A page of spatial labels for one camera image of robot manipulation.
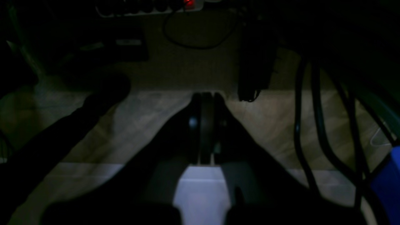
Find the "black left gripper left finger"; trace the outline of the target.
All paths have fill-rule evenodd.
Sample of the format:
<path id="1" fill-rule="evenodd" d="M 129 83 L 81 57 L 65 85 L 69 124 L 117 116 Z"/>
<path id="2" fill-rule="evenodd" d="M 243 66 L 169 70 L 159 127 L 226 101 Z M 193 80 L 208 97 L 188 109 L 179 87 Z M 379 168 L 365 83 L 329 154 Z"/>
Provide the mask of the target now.
<path id="1" fill-rule="evenodd" d="M 98 188 L 49 206 L 42 225 L 181 225 L 173 206 L 181 175 L 198 150 L 201 94 L 173 115 L 155 137 Z"/>

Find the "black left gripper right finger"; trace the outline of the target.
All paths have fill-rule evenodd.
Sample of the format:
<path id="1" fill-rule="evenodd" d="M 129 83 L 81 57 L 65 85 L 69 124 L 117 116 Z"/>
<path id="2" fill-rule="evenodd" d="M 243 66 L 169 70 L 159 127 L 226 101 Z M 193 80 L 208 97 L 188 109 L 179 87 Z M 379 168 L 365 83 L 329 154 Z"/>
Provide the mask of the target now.
<path id="1" fill-rule="evenodd" d="M 225 225 L 364 225 L 360 210 L 330 202 L 298 182 L 258 145 L 214 95 L 215 134 L 232 201 Z"/>

